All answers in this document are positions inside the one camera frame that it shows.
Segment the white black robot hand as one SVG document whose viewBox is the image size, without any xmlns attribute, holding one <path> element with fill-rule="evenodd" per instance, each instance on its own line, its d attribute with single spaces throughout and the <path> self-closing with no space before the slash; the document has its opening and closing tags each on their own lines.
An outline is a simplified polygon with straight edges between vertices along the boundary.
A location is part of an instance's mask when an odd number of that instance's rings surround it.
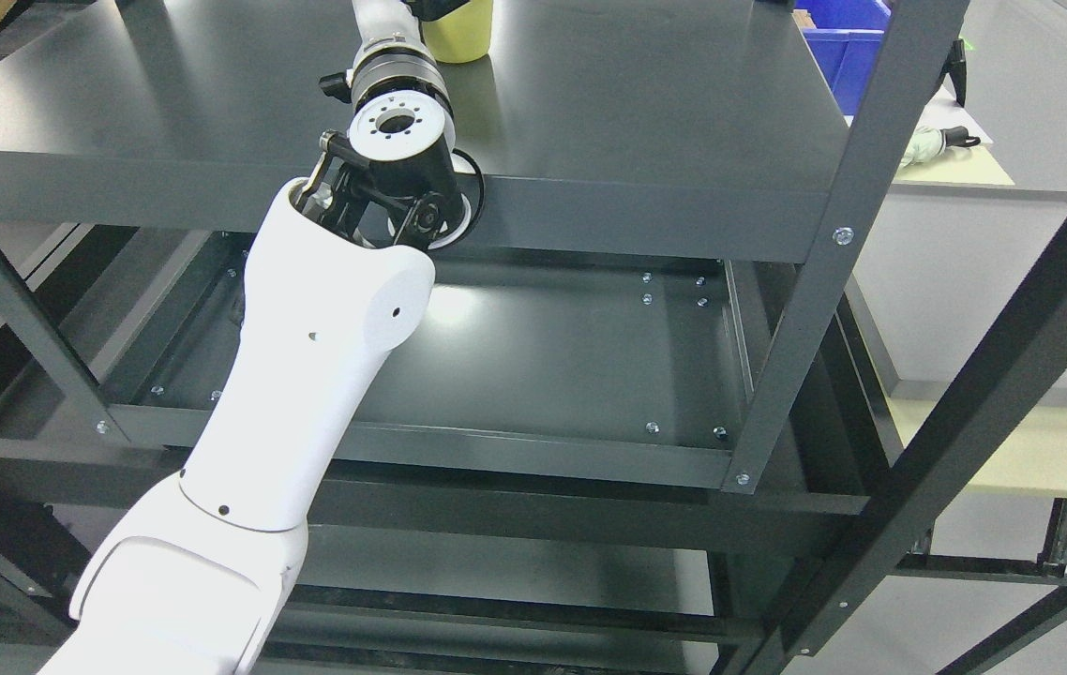
<svg viewBox="0 0 1067 675">
<path fill-rule="evenodd" d="M 400 35 L 407 41 L 421 39 L 419 25 L 439 21 L 468 1 L 359 1 L 351 3 L 359 37 L 372 43 Z"/>
</svg>

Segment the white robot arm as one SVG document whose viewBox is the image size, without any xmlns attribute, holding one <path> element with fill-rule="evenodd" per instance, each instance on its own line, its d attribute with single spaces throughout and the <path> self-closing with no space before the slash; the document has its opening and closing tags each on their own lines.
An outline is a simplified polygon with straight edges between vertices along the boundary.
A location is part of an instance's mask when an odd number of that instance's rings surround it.
<svg viewBox="0 0 1067 675">
<path fill-rule="evenodd" d="M 455 123 L 414 27 L 362 30 L 354 107 L 285 184 L 245 266 L 230 376 L 178 472 L 132 505 L 71 594 L 44 674 L 246 674 L 301 572 L 329 461 L 380 368 L 423 322 L 430 250 L 468 234 Z"/>
</svg>

